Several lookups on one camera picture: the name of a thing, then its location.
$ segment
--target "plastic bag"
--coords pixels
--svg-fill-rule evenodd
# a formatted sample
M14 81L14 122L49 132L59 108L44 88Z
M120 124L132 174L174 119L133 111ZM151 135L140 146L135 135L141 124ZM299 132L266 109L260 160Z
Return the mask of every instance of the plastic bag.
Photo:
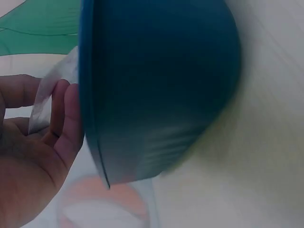
M51 96L60 79L78 83L78 47L75 47L63 60L41 80L32 113L28 133L32 134L49 126L51 119Z

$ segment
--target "white surface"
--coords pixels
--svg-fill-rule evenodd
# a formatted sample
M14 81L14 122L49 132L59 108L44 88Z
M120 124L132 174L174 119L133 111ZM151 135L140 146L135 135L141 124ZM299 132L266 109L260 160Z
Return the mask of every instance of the white surface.
M244 70L189 158L154 181L165 228L304 227L304 0L227 0Z

